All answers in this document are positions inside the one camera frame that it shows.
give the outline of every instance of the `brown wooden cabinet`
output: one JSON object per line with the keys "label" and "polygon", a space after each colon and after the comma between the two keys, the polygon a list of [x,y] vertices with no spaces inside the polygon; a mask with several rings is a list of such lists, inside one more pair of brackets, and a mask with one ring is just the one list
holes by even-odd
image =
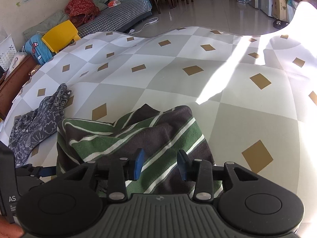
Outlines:
{"label": "brown wooden cabinet", "polygon": [[24,60],[6,78],[5,74],[0,79],[0,118],[6,118],[13,99],[18,95],[22,86],[30,79],[29,72],[37,65],[31,55]]}

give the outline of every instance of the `red patterned fabric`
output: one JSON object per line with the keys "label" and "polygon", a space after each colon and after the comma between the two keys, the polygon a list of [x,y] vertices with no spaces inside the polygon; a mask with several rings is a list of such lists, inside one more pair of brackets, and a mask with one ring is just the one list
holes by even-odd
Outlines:
{"label": "red patterned fabric", "polygon": [[100,13],[93,0],[70,0],[65,12],[76,28],[93,20]]}

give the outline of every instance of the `striped cloth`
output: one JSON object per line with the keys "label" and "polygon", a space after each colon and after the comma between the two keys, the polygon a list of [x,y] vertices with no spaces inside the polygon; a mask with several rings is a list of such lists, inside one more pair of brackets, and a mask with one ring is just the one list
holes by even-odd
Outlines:
{"label": "striped cloth", "polygon": [[[138,181],[127,181],[131,193],[191,193],[194,182],[184,182],[176,167],[176,155],[183,149],[193,160],[214,163],[207,141],[191,109],[178,106],[166,112],[147,104],[115,123],[64,119],[57,136],[57,172],[64,173],[79,164],[106,156],[109,164],[129,158],[137,148],[145,151],[145,163]],[[220,187],[215,182],[214,191]]]}

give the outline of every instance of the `cardboard box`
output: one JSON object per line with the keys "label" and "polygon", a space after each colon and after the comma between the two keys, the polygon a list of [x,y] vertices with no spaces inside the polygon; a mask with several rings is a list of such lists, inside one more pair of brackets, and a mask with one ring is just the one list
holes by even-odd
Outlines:
{"label": "cardboard box", "polygon": [[272,16],[287,21],[286,0],[273,0]]}

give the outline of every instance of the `gray patterned cloth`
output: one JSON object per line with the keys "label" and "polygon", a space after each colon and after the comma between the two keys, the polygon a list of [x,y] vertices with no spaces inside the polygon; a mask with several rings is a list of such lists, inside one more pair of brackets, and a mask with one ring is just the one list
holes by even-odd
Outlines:
{"label": "gray patterned cloth", "polygon": [[94,20],[80,26],[78,35],[83,38],[96,32],[118,30],[149,11],[151,11],[151,7],[147,0],[123,1],[115,7],[104,10]]}
{"label": "gray patterned cloth", "polygon": [[9,148],[14,151],[15,166],[22,166],[31,151],[57,131],[58,122],[64,118],[64,106],[71,91],[62,83],[57,91],[45,97],[39,108],[16,117],[9,138]]}

